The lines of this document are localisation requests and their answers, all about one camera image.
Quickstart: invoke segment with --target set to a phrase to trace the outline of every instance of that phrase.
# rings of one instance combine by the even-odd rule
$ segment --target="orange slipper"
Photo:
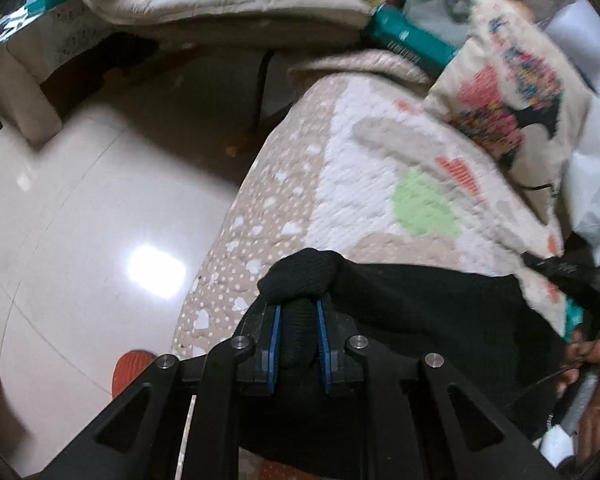
[[[116,363],[111,378],[111,397],[115,399],[127,386],[136,380],[145,368],[155,361],[156,356],[146,350],[132,350]]]
[[[289,465],[263,460],[258,480],[320,480],[320,478]]]

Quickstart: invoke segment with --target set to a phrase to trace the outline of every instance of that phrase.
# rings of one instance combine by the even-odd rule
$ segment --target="metal screw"
[[[163,370],[166,370],[167,368],[171,368],[174,364],[176,364],[177,360],[178,359],[175,355],[164,354],[155,360],[155,365],[158,368],[162,368]]]
[[[432,352],[431,354],[424,356],[424,362],[426,362],[426,364],[431,368],[440,368],[445,363],[445,358],[443,358],[440,354]]]
[[[355,348],[356,350],[362,350],[363,348],[366,348],[366,346],[369,344],[369,339],[367,339],[363,335],[352,335],[349,338],[349,344],[353,346],[353,348]]]
[[[250,342],[251,339],[248,335],[237,335],[236,337],[231,339],[231,346],[234,347],[236,350],[242,350],[243,348],[247,348]]]

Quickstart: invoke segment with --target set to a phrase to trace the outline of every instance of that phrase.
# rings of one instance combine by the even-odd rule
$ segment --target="floral print pillow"
[[[485,149],[545,224],[592,94],[507,0],[475,0],[471,32],[424,101]]]

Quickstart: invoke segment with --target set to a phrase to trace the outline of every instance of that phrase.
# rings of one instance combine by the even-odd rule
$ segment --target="quilted blanket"
[[[305,247],[515,274],[528,304],[563,332],[563,295],[520,259],[561,252],[556,219],[538,221],[480,147],[422,111],[430,82],[419,69],[364,51],[305,63],[292,78],[313,84],[242,184],[189,291],[174,354],[204,354],[231,337],[257,281]]]

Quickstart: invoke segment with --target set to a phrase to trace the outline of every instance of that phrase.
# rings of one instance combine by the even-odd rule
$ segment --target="tiled floor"
[[[0,131],[0,448],[21,475],[107,404],[120,355],[169,350],[254,157],[224,147],[249,123],[257,61],[106,89],[40,152]]]

